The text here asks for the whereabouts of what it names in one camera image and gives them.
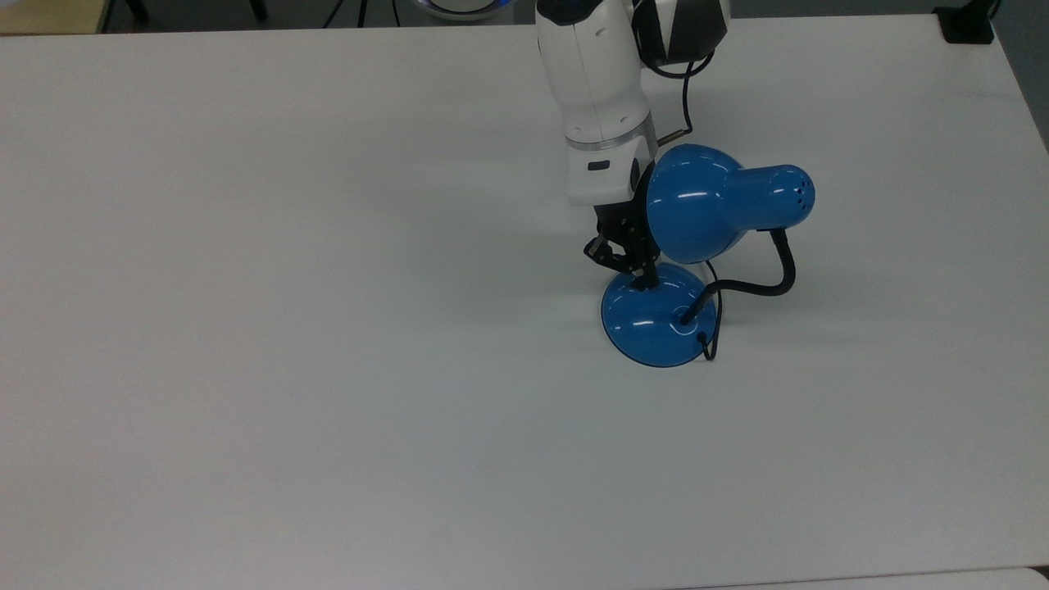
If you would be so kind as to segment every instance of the lamp base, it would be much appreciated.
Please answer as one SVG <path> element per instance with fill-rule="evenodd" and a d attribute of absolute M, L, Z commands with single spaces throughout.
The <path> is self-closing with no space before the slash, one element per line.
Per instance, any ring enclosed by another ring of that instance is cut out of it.
<path fill-rule="evenodd" d="M 660 265 L 657 274 L 659 286 L 644 291 L 631 287 L 634 275 L 617 275 L 604 291 L 601 322 L 612 343 L 633 360 L 678 366 L 703 354 L 701 332 L 707 341 L 713 338 L 716 308 L 713 301 L 707 303 L 695 319 L 682 325 L 681 316 L 705 285 L 676 265 Z"/>

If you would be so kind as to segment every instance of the chair leg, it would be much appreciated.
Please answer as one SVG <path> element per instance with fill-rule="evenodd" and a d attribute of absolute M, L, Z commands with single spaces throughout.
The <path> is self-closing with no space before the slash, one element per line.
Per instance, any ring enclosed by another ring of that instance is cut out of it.
<path fill-rule="evenodd" d="M 255 13 L 255 18 L 260 21 L 264 21 L 265 18 L 270 16 L 269 13 L 266 13 L 264 0 L 251 0 L 251 3 L 252 12 Z"/>
<path fill-rule="evenodd" d="M 131 14 L 134 15 L 134 20 L 142 24 L 149 22 L 149 10 L 146 9 L 146 5 L 142 3 L 142 0 L 127 0 L 128 8 L 131 8 Z"/>

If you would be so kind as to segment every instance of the blue desk lamp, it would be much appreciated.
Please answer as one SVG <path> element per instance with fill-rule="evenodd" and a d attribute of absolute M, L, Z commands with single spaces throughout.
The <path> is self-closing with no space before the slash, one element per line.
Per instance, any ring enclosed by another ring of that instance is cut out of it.
<path fill-rule="evenodd" d="M 623 354 L 650 366 L 677 366 L 700 355 L 712 358 L 721 318 L 711 298 L 723 290 L 765 296 L 790 290 L 795 269 L 785 230 L 809 216 L 815 197 L 812 180 L 796 166 L 746 169 L 724 152 L 700 145 L 667 151 L 650 168 L 647 185 L 642 178 L 636 195 L 658 250 L 681 264 L 704 262 L 749 230 L 768 231 L 784 278 L 775 286 L 716 277 L 704 285 L 670 264 L 656 265 L 647 281 L 622 272 L 601 302 L 608 338 Z"/>

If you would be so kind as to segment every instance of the table surface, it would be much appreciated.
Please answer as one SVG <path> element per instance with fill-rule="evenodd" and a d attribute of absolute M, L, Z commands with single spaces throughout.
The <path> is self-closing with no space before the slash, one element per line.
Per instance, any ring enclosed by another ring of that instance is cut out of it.
<path fill-rule="evenodd" d="M 0 35 L 92 34 L 105 0 L 19 0 L 0 6 Z"/>
<path fill-rule="evenodd" d="M 0 80 L 4 589 L 1049 562 L 1049 157 L 998 44 L 733 22 L 692 141 L 817 204 L 673 370 L 600 328 L 531 27 L 6 38 Z"/>

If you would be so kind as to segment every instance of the lamp shade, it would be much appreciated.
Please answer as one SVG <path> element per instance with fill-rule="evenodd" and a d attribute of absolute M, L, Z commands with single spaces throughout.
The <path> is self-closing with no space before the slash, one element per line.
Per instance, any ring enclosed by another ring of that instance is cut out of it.
<path fill-rule="evenodd" d="M 656 164 L 646 208 L 652 238 L 682 264 L 709 260 L 748 230 L 790 228 L 812 211 L 816 191 L 797 166 L 743 168 L 706 146 L 677 146 Z"/>

